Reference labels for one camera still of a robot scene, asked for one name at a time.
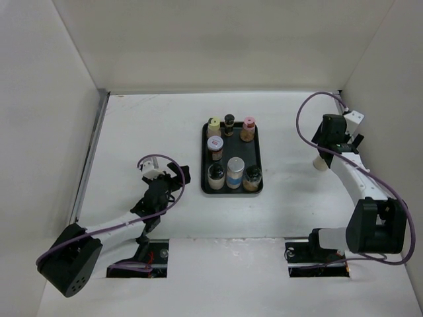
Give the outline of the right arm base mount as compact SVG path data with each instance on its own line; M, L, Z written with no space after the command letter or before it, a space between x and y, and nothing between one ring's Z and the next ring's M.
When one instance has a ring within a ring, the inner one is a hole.
M305 239L285 241L284 258L288 263L288 275L294 277L347 277L350 273L343 251L316 249Z

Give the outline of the small black pepper bottle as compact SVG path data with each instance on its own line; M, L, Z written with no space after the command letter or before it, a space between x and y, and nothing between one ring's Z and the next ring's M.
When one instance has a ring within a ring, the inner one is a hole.
M224 117L224 125L225 125L224 134L225 134L225 136L227 136L227 137L232 136L234 122L235 122L235 117L234 117L233 114L227 114Z

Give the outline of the black rectangular tray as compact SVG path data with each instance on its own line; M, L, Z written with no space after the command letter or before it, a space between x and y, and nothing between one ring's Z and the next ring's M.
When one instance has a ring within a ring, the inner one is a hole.
M223 137L223 157L218 161L224 168L227 168L227 162L232 157L239 157L244 160L245 167L257 165L262 172L264 169L260 157L260 144L258 136L258 128L255 129L254 139L251 142L244 142L240 138L240 132L243 122L235 122L233 126L233 134L230 137L224 135L224 122L220 123ZM237 189L231 189L226 184L220 190L213 190L208 184L208 168L213 164L213 160L207 147L207 131L208 124L202 127L202 155L201 155L201 189L207 195L258 195L263 187L263 180L258 185L255 192L249 192L240 185Z

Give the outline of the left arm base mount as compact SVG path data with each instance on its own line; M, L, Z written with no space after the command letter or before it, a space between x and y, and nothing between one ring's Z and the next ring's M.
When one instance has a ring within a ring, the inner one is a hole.
M170 240L151 240L143 236L136 242L137 250L134 255L107 267L106 277L115 279L166 278Z

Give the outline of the yellow cap spice bottle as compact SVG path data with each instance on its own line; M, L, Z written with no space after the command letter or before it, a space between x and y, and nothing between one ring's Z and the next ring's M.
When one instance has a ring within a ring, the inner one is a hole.
M218 136L221 137L220 119L218 117L211 117L208 120L206 137Z

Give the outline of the white powder bottle silver cap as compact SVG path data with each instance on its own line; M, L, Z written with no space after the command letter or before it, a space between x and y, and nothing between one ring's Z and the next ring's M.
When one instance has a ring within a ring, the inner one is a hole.
M326 161L319 155L313 160L313 166L318 171L324 172L329 169Z

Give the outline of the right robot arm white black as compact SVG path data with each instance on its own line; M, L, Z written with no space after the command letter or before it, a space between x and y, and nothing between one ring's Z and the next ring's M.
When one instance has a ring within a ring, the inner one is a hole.
M308 256L322 261L330 250L355 254L398 254L404 243L406 214L363 168L356 142L349 142L347 116L325 114L312 138L319 160L338 176L355 209L346 227L314 229L306 246Z

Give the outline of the tall blue label spice jar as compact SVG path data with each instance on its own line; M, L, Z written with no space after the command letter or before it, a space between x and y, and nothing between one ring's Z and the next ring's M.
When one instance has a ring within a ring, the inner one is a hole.
M227 162L226 184L230 189L237 189L242 182L245 162L240 157L232 157Z

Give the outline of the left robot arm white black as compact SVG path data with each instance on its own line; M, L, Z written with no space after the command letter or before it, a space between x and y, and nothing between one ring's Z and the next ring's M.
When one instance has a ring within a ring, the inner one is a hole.
M148 235L180 200L173 193L183 194L190 168L170 161L166 171L159 171L154 157L138 167L148 188L132 209L101 225L68 225L36 260L38 272L63 296L76 295L102 269L109 277L148 277L154 270Z

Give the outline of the brown spice bottle black cap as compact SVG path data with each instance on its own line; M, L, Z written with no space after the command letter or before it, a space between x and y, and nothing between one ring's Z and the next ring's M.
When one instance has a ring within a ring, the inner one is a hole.
M248 192L257 192L262 181L262 171L258 165L245 169L243 174L243 188Z

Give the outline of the white powder bottle black cap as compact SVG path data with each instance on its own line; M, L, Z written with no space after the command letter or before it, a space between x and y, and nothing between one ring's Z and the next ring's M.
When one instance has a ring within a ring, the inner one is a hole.
M208 185L213 190L220 190L225 183L225 169L218 163L213 163L208 168Z

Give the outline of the pink cap spice bottle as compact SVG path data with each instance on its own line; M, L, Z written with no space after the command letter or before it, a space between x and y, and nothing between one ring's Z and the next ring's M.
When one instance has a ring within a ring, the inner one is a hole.
M248 116L243 121L243 126L240 132L240 138L244 142L251 142L254 139L256 131L256 120Z

